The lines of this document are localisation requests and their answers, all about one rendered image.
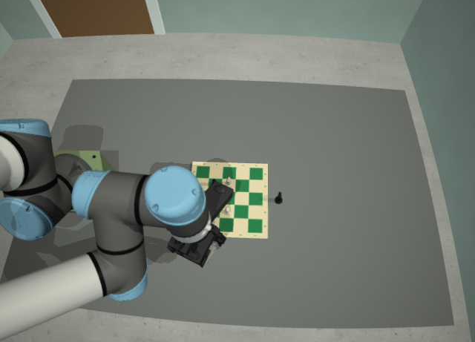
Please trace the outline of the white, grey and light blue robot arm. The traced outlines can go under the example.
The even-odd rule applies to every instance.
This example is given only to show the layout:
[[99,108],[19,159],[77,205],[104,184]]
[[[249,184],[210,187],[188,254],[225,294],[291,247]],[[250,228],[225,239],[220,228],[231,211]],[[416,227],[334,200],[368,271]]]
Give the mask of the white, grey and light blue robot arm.
[[92,170],[76,155],[54,157],[51,139],[42,119],[0,120],[0,224],[36,241],[74,210],[93,220],[97,250],[0,283],[0,341],[107,295],[136,299],[148,284],[143,226],[197,242],[234,192],[217,181],[204,192],[178,165],[150,175]]

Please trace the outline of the green and cream chessboard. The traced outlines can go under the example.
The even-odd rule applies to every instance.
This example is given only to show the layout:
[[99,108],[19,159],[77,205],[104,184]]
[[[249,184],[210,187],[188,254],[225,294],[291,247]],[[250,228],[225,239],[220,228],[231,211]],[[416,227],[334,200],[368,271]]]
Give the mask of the green and cream chessboard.
[[[191,172],[204,192],[213,179],[225,185],[231,178],[232,198],[214,219],[225,237],[268,239],[268,164],[193,162]],[[224,212],[227,206],[230,215]]]

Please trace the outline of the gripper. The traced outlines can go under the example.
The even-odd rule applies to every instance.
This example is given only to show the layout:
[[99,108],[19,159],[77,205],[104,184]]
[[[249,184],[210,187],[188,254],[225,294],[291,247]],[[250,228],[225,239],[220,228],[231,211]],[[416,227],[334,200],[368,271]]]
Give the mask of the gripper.
[[[186,258],[186,259],[188,259],[192,262],[197,263],[198,265],[200,265],[201,268],[203,268],[204,264],[209,261],[209,259],[212,256],[214,250],[219,249],[222,246],[222,244],[224,244],[225,241],[226,241],[226,237],[223,235],[223,233],[220,232],[220,229],[216,225],[212,224],[212,222],[211,222],[211,226],[212,226],[212,229],[210,231],[208,231],[208,233],[207,233],[207,234],[209,234],[209,236],[206,238],[206,236],[207,236],[207,234],[206,234],[206,236],[201,239],[201,240],[204,239],[203,241],[198,240],[197,242],[194,242],[194,243],[183,243],[182,244],[182,242],[176,240],[174,237],[171,236],[171,239],[169,240],[169,242],[167,244],[171,248],[169,246],[167,246],[167,248],[169,250],[171,249],[170,251],[172,253],[174,253],[174,251],[175,251],[176,253],[178,253],[178,255],[180,255],[180,256],[182,256],[182,257],[184,257],[184,258]],[[178,249],[178,250],[176,250],[176,249]],[[186,254],[188,254],[188,255],[186,255]]]

